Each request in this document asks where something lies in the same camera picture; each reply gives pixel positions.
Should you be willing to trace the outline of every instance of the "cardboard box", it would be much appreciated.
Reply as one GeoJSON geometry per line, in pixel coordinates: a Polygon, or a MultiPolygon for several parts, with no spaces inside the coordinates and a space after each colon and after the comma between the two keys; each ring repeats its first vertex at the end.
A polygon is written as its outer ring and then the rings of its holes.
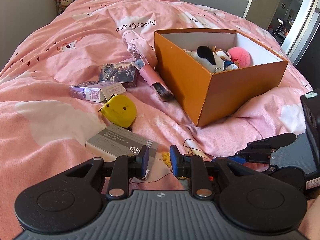
{"type": "Polygon", "coordinates": [[[132,63],[128,61],[103,65],[99,81],[121,82],[125,88],[136,87],[139,71],[132,63]]]}
{"type": "Polygon", "coordinates": [[[112,95],[126,92],[119,82],[88,81],[70,86],[70,96],[87,101],[103,102],[109,100],[112,95]]]}
{"type": "Polygon", "coordinates": [[[137,155],[144,145],[149,147],[146,178],[153,165],[158,143],[114,124],[108,126],[85,143],[85,147],[89,151],[98,157],[102,157],[105,162],[115,161],[117,157],[126,154],[137,155]]]}
{"type": "Polygon", "coordinates": [[[156,70],[196,126],[235,113],[250,98],[277,87],[288,61],[236,30],[172,29],[155,32],[156,70]],[[210,73],[183,49],[246,49],[253,66],[210,73]]]}

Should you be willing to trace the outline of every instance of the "bed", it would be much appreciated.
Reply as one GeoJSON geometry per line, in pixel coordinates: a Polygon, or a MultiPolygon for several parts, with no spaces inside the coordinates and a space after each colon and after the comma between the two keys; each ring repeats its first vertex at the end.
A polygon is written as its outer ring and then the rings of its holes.
{"type": "MultiPolygon", "coordinates": [[[[84,143],[109,123],[98,113],[100,104],[70,98],[69,86],[98,80],[103,64],[131,58],[121,40],[128,26],[152,46],[159,29],[240,29],[286,57],[267,31],[206,6],[179,0],[76,0],[52,23],[28,36],[0,72],[2,240],[21,232],[13,206],[23,189],[94,157],[84,143]]],[[[176,101],[161,102],[139,78],[138,86],[127,92],[138,111],[132,131],[159,143],[159,153],[148,179],[132,179],[131,189],[183,189],[160,153],[172,144],[184,152],[186,139],[216,157],[233,155],[249,141],[303,133],[300,96],[311,90],[289,64],[278,88],[251,99],[231,117],[197,128],[176,101]]],[[[319,227],[312,227],[319,203],[310,204],[301,231],[319,239],[319,227]]]]}

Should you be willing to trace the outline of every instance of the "metal screw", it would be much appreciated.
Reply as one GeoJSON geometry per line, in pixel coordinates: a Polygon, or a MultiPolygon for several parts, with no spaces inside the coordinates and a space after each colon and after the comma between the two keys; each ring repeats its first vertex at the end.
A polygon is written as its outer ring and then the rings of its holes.
{"type": "Polygon", "coordinates": [[[124,194],[124,190],[120,188],[113,188],[109,190],[108,193],[111,197],[120,197],[124,194]]]}
{"type": "Polygon", "coordinates": [[[201,188],[197,190],[196,194],[199,197],[209,197],[212,195],[212,191],[207,188],[201,188]]]}

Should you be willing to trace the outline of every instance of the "robotic arm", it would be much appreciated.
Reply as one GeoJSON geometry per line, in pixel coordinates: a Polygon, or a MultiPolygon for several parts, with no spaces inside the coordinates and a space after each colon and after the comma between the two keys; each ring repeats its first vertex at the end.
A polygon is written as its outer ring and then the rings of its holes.
{"type": "Polygon", "coordinates": [[[303,240],[303,192],[318,186],[320,89],[301,96],[307,129],[248,143],[230,157],[204,162],[170,147],[172,172],[188,190],[134,190],[145,176],[148,147],[114,162],[96,157],[24,190],[15,212],[16,240],[215,239],[303,240]],[[257,172],[245,162],[268,163],[257,172]],[[101,194],[105,177],[107,193],[101,194]]]}

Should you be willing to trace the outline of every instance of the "pink pom-pom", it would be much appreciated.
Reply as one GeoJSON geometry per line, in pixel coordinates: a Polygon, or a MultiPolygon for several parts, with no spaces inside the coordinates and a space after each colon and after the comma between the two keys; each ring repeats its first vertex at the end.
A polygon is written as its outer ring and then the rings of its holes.
{"type": "Polygon", "coordinates": [[[244,48],[234,47],[228,50],[232,60],[237,60],[240,68],[249,67],[251,65],[251,56],[244,48]]]}

